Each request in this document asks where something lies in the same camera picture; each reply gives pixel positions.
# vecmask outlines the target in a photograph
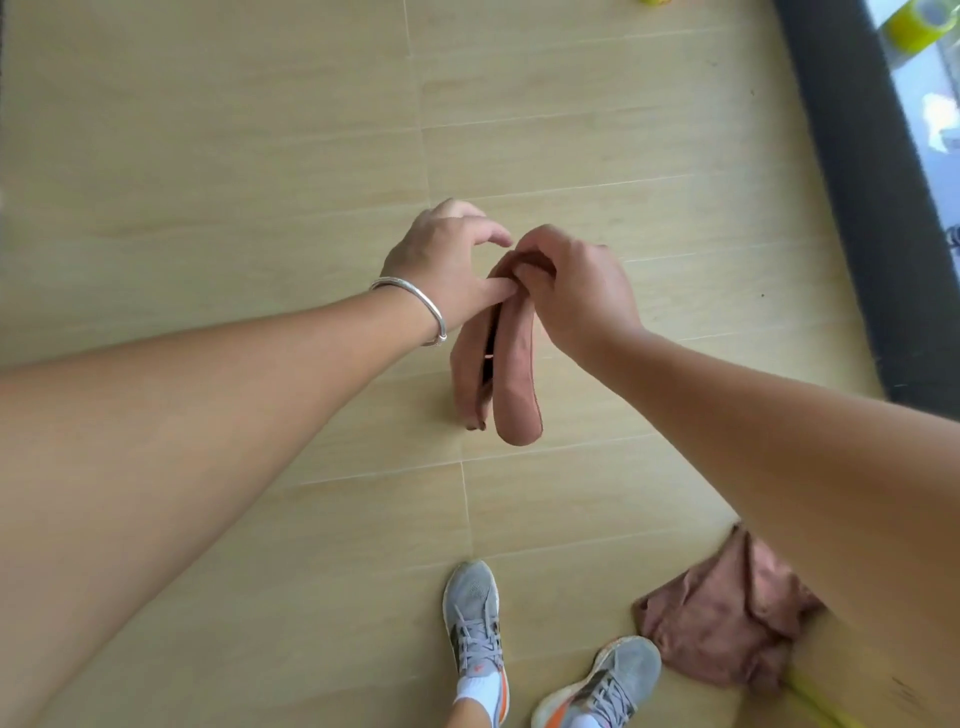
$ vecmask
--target gray sneaker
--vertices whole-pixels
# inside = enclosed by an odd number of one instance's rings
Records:
[[[500,594],[493,572],[482,561],[457,567],[444,589],[444,625],[461,677],[500,675],[499,728],[510,710],[510,686],[500,644]]]
[[[568,728],[587,714],[605,728],[623,728],[660,677],[660,651],[642,637],[624,637],[601,649],[589,675],[554,692],[534,711],[531,728]]]

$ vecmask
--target hand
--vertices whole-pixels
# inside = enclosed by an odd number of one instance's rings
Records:
[[[607,246],[589,245],[543,225],[525,234],[517,249],[540,251],[557,269],[554,278],[520,264],[514,274],[530,291],[550,340],[577,363],[611,342],[643,332],[634,290]]]
[[[479,279],[470,254],[474,245],[514,244],[510,233],[461,200],[446,200],[417,216],[404,238],[387,255],[381,276],[416,285],[436,304],[453,330],[484,308],[506,301],[516,292],[510,279]]]

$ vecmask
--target bracelet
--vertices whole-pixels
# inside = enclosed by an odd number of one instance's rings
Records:
[[[440,312],[440,309],[427,298],[427,295],[423,293],[423,291],[409,280],[398,279],[393,276],[378,278],[371,284],[370,290],[376,290],[384,285],[395,285],[397,288],[402,288],[404,291],[412,293],[423,302],[423,305],[425,305],[430,310],[430,313],[433,314],[433,317],[437,319],[437,326],[440,327],[440,333],[437,334],[437,338],[433,341],[423,344],[425,347],[439,347],[446,341],[446,321],[444,321],[444,315]]]

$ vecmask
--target white sock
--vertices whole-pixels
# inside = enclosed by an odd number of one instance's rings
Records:
[[[604,726],[600,725],[595,717],[588,716],[584,713],[581,716],[573,718],[573,722],[570,723],[570,728],[604,728]]]
[[[496,704],[500,700],[500,673],[492,672],[483,677],[462,677],[457,683],[457,696],[453,702],[465,697],[476,700],[490,716],[490,725],[500,728],[496,724]]]

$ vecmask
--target brown rag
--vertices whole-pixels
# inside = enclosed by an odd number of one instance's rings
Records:
[[[739,524],[719,552],[634,602],[636,631],[663,662],[712,685],[775,690],[818,599]]]
[[[488,278],[513,278],[519,263],[556,275],[550,259],[524,235],[516,249],[493,266]],[[534,391],[534,304],[520,285],[509,299],[484,309],[460,329],[450,352],[453,400],[467,429],[486,429],[491,401],[496,432],[510,445],[536,442],[543,434]]]

